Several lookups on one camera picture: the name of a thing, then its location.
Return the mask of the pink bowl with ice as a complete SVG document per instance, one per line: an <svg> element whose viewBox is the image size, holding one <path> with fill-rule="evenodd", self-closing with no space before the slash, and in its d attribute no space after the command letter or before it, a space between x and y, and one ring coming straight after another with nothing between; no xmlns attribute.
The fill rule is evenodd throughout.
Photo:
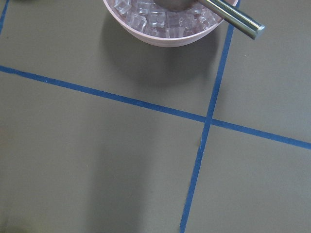
<svg viewBox="0 0 311 233"><path fill-rule="evenodd" d="M220 16L199 3L177 13L160 7L153 0L105 0L104 4L132 36L164 48L198 41L223 22Z"/></svg>

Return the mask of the metal scoop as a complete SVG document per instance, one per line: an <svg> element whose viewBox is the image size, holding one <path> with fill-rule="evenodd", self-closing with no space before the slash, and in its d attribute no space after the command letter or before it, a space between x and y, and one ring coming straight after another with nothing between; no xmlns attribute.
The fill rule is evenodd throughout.
<svg viewBox="0 0 311 233"><path fill-rule="evenodd" d="M171 12L182 12L199 3L253 40L265 30L265 25L224 0L156 0L155 3Z"/></svg>

